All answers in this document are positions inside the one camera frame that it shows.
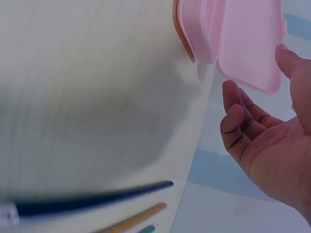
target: finger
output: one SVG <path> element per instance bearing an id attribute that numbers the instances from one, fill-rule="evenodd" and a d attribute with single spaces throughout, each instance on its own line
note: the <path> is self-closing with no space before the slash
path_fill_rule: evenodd
<path id="1" fill-rule="evenodd" d="M 282 45 L 276 48 L 276 62 L 291 79 L 291 96 L 299 122 L 311 135 L 311 60 L 302 59 Z"/>
<path id="2" fill-rule="evenodd" d="M 293 51 L 288 50 L 285 44 L 279 44 L 276 47 L 275 55 L 278 67 L 289 79 L 298 68 L 308 62 L 307 59 L 302 59 Z"/>
<path id="3" fill-rule="evenodd" d="M 253 119 L 256 122 L 263 125 L 265 128 L 269 129 L 273 126 L 279 125 L 280 123 L 284 122 L 280 119 L 270 116 L 270 114 L 268 114 L 260 107 L 258 107 L 256 104 L 254 104 L 253 101 L 249 98 L 249 96 L 241 88 L 240 93 L 243 104 L 250 113 L 250 115 L 252 115 Z"/>
<path id="4" fill-rule="evenodd" d="M 226 113 L 234 105 L 238 104 L 243 107 L 243 120 L 240 125 L 242 133 L 249 139 L 253 140 L 266 130 L 264 126 L 256 122 L 243 104 L 240 89 L 235 82 L 228 80 L 223 84 L 224 108 Z"/>
<path id="5" fill-rule="evenodd" d="M 243 121 L 243 107 L 234 104 L 220 124 L 225 149 L 240 164 L 250 141 L 243 137 L 240 124 Z"/>

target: dark blue pen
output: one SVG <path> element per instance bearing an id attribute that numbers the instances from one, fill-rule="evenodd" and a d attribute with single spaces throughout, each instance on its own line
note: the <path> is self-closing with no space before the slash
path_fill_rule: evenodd
<path id="1" fill-rule="evenodd" d="M 102 207 L 115 202 L 136 198 L 173 185 L 174 183 L 172 181 L 164 181 L 81 198 L 37 202 L 16 201 L 13 204 L 0 206 L 0 226 L 19 225 L 21 220 L 32 219 L 34 217 L 55 216 L 97 206 Z"/>

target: teal pencil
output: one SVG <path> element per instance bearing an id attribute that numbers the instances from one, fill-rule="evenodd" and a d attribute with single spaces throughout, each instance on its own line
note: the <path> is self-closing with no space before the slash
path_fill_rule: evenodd
<path id="1" fill-rule="evenodd" d="M 155 230 L 156 230 L 156 228 L 154 226 L 149 226 L 149 227 L 146 227 L 145 229 L 141 230 L 138 233 L 152 233 Z"/>

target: pink lid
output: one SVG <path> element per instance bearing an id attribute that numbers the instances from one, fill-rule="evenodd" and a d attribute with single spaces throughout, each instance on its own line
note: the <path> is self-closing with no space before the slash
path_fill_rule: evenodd
<path id="1" fill-rule="evenodd" d="M 266 93 L 279 90 L 275 47 L 286 35 L 281 0 L 179 0 L 177 16 L 198 63 L 217 62 L 226 78 Z"/>

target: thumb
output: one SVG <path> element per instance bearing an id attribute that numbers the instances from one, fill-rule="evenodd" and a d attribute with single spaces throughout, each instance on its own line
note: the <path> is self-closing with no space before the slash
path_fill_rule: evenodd
<path id="1" fill-rule="evenodd" d="M 291 96 L 300 124 L 311 134 L 311 60 L 300 58 L 286 45 L 276 47 L 276 63 L 291 80 Z"/>

